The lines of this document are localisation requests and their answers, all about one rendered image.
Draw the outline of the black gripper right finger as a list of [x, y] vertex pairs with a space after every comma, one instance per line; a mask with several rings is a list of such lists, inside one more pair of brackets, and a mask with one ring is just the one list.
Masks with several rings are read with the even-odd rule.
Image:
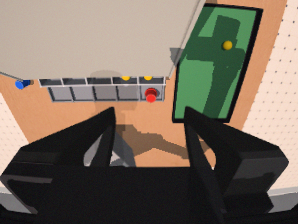
[[279, 146], [209, 118], [189, 106], [185, 107], [183, 123], [190, 166], [212, 168], [199, 135], [215, 154], [213, 170], [223, 198], [267, 192], [289, 164]]

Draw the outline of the blue plug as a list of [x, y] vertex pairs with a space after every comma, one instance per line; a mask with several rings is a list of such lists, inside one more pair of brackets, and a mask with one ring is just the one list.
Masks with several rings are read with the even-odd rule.
[[23, 88], [27, 87], [30, 84], [30, 82], [31, 82], [30, 80], [23, 80], [23, 82], [17, 80], [15, 82], [15, 86], [18, 89], [23, 89]]

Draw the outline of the red plug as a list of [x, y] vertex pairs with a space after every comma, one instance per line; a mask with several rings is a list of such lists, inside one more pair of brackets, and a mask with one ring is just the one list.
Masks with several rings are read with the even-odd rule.
[[148, 88], [145, 92], [146, 100], [149, 103], [156, 101], [157, 91], [154, 88]]

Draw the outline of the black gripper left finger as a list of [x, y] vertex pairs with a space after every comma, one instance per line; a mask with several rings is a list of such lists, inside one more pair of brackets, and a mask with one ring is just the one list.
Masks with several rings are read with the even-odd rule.
[[115, 108], [109, 107], [87, 120], [20, 147], [11, 161], [84, 166], [85, 153], [102, 135], [89, 166], [110, 167], [115, 128]]

